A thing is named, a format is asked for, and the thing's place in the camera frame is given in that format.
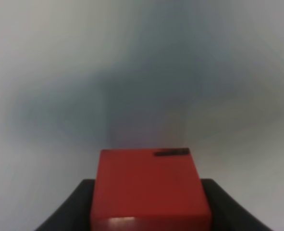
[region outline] white wall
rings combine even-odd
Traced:
[[[41,224],[102,147],[181,145],[284,231],[284,0],[0,0],[0,231]]]

